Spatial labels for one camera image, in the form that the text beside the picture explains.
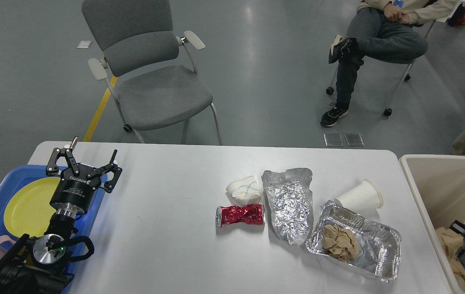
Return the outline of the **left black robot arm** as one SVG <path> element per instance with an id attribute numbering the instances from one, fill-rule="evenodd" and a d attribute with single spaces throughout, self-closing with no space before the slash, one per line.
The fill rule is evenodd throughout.
<path id="1" fill-rule="evenodd" d="M 0 259 L 0 294 L 60 294 L 74 279 L 66 267 L 94 254 L 92 240 L 78 236 L 75 223 L 88 212 L 97 189 L 113 191 L 122 168 L 116 149 L 104 166 L 78 163 L 73 155 L 77 141 L 52 152 L 46 175 L 60 178 L 49 201 L 55 213 L 42 236 L 23 234 Z"/>

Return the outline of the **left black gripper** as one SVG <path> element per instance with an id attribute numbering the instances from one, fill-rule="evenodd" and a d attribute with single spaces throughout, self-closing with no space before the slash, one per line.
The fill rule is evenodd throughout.
<path id="1" fill-rule="evenodd" d="M 58 210 L 61 205 L 68 203 L 77 208 L 77 215 L 84 215 L 90 208 L 96 189 L 102 186 L 101 188 L 104 191 L 111 193 L 115 188 L 123 169 L 117 165 L 115 160 L 117 149 L 115 149 L 110 158 L 110 162 L 107 165 L 93 169 L 93 171 L 89 172 L 87 174 L 87 180 L 68 176 L 67 174 L 70 174 L 71 172 L 74 176 L 77 176 L 80 173 L 79 165 L 72 154 L 77 142 L 78 136 L 75 136 L 69 145 L 65 145 L 63 148 L 53 149 L 48 164 L 46 165 L 46 175 L 58 176 L 59 168 L 57 166 L 57 160 L 59 158 L 65 158 L 67 168 L 60 172 L 59 184 L 57 185 L 49 204 L 54 209 Z M 101 184 L 100 177 L 108 173 L 113 173 L 112 179 Z"/>

